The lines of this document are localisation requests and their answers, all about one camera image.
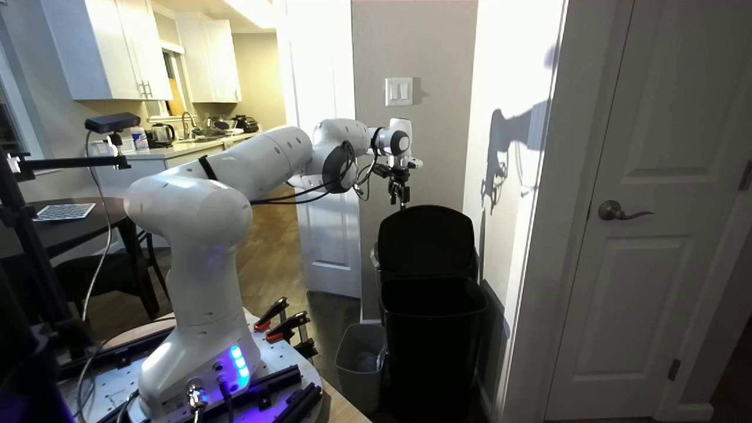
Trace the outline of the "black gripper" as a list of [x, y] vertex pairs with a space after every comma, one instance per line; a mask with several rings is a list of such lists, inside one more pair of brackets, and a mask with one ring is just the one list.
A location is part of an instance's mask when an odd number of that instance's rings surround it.
[[407, 205], [409, 205], [407, 183], [409, 183], [411, 175], [421, 166], [424, 166], [424, 163], [413, 156], [380, 156], [374, 163], [374, 175], [399, 183], [393, 189], [393, 205], [398, 205], [399, 210], [407, 210]]

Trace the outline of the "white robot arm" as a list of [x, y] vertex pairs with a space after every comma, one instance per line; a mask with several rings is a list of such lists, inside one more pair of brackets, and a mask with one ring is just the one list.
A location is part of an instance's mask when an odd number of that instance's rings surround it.
[[139, 373], [139, 407], [151, 423], [213, 412], [270, 372], [273, 345], [252, 332], [236, 269], [252, 208], [294, 175], [345, 193], [361, 157], [382, 157], [405, 178], [413, 169], [411, 136], [350, 118], [310, 132], [274, 127], [127, 189], [125, 213], [172, 252], [167, 292], [176, 324]]

